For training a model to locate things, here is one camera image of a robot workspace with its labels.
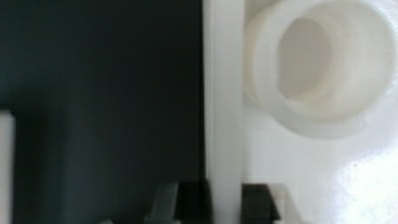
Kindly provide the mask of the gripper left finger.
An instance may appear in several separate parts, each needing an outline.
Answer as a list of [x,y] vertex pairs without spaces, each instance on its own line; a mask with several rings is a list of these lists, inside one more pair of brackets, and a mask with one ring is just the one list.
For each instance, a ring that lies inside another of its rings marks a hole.
[[178,188],[179,185],[176,182],[158,186],[153,207],[147,215],[147,224],[179,224],[179,220],[174,218]]

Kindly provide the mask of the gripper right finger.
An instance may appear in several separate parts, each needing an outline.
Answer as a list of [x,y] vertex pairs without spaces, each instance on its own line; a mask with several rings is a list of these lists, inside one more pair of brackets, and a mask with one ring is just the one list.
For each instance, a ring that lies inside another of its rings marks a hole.
[[266,184],[245,184],[242,190],[242,224],[274,224],[281,214]]

